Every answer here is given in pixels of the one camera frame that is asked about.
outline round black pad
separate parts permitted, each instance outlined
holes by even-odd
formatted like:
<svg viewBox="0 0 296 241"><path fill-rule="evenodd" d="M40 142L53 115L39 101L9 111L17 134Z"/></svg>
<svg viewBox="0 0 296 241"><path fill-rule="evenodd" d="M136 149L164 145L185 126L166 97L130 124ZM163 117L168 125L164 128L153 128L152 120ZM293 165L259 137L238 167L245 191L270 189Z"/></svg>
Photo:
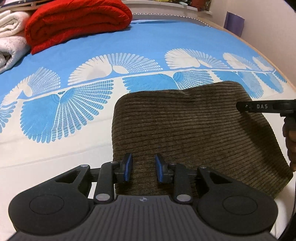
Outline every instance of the round black pad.
<svg viewBox="0 0 296 241"><path fill-rule="evenodd" d="M41 185L18 194L8 208L16 229L34 235L54 235L82 222L88 199L71 184Z"/></svg>
<svg viewBox="0 0 296 241"><path fill-rule="evenodd" d="M278 209L274 200L244 184L219 184L197 204L201 218L211 227L233 235L252 235L273 226Z"/></svg>
<svg viewBox="0 0 296 241"><path fill-rule="evenodd" d="M53 214L64 206L64 200L55 195L43 195L34 198L30 203L30 209L37 214Z"/></svg>
<svg viewBox="0 0 296 241"><path fill-rule="evenodd" d="M248 215L256 211L257 203L245 196L231 196L223 201L226 211L236 215Z"/></svg>

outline brown cushion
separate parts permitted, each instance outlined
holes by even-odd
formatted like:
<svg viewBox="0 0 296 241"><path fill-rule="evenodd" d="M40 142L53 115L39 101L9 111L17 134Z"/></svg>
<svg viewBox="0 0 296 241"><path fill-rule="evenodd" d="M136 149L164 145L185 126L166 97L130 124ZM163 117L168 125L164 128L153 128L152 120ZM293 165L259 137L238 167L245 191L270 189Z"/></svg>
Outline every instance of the brown cushion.
<svg viewBox="0 0 296 241"><path fill-rule="evenodd" d="M237 101L250 100L229 81L121 97L113 116L113 158L131 152L133 171L116 193L171 194L171 184L157 183L154 155L161 153L167 162L190 169L206 165L276 197L293 173L265 117L237 111Z"/></svg>

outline purple object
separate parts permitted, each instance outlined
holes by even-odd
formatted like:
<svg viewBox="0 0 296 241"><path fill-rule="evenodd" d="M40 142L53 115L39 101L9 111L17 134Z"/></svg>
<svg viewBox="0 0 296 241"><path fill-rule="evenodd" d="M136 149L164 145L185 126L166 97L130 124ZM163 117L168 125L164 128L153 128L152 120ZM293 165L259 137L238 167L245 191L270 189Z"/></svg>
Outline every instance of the purple object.
<svg viewBox="0 0 296 241"><path fill-rule="evenodd" d="M244 28L244 19L238 15L227 12L224 28L240 37Z"/></svg>

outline folded blanket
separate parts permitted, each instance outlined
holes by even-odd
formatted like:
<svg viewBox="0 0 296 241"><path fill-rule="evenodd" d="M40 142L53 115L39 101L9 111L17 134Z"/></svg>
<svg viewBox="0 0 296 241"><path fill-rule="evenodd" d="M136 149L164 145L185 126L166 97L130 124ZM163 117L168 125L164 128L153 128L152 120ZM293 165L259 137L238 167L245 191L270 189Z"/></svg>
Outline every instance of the folded blanket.
<svg viewBox="0 0 296 241"><path fill-rule="evenodd" d="M195 170L206 165L276 197L293 173L265 117L237 111L237 101L250 100L236 82L121 97L113 116L113 158L131 152L133 170L130 183L115 185L116 193L171 194L171 184L157 183L154 155L161 153L168 163Z"/></svg>
<svg viewBox="0 0 296 241"><path fill-rule="evenodd" d="M0 38L9 37L24 30L29 18L30 14L27 12L7 10L0 13Z"/></svg>
<svg viewBox="0 0 296 241"><path fill-rule="evenodd" d="M0 38L0 73L11 69L29 51L30 46L27 45L23 31Z"/></svg>
<svg viewBox="0 0 296 241"><path fill-rule="evenodd" d="M120 0L58 0L36 10L25 36L35 54L77 36L122 30L131 20Z"/></svg>

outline folded white towel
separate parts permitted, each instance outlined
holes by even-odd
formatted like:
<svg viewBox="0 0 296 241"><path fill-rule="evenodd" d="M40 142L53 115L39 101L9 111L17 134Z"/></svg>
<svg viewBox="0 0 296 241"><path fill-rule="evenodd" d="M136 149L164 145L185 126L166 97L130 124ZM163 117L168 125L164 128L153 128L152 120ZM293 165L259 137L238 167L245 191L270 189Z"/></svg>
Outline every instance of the folded white towel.
<svg viewBox="0 0 296 241"><path fill-rule="evenodd" d="M24 32L0 38L0 74L11 69L26 53L30 51Z"/></svg>
<svg viewBox="0 0 296 241"><path fill-rule="evenodd" d="M10 10L0 13L0 38L15 35L25 29L30 18L27 12L12 12Z"/></svg>

